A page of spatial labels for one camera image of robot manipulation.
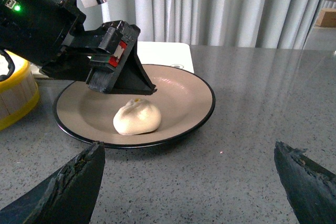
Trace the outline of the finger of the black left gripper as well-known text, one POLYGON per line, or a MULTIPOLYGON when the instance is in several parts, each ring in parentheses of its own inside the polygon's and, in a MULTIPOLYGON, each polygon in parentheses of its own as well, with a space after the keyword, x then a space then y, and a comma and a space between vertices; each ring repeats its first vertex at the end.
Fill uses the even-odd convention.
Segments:
POLYGON ((113 87, 115 94, 152 95, 157 91, 140 62, 137 49, 135 44, 113 87))

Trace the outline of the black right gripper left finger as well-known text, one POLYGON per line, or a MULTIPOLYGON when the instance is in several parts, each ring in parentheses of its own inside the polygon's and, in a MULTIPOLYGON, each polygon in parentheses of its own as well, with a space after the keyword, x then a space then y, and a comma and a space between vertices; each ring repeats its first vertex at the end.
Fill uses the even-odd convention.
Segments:
POLYGON ((1 223, 89 223, 104 165, 104 144, 91 144, 32 190, 1 209, 1 223))

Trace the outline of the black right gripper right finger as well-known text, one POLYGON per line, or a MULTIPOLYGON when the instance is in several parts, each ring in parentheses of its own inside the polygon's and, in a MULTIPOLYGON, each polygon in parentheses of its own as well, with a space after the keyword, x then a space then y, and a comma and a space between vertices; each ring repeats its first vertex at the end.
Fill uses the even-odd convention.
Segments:
POLYGON ((276 142, 274 161, 287 199, 299 223, 335 223, 335 174, 276 142))

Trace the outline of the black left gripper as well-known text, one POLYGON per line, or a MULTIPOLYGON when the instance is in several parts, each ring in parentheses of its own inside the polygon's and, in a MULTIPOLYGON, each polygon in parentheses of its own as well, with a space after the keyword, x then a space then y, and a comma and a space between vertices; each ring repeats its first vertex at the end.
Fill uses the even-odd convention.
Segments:
POLYGON ((48 77, 113 94, 140 29, 117 20, 85 30, 85 20, 77 0, 1 0, 1 55, 9 66, 1 80, 14 72, 12 52, 48 77))

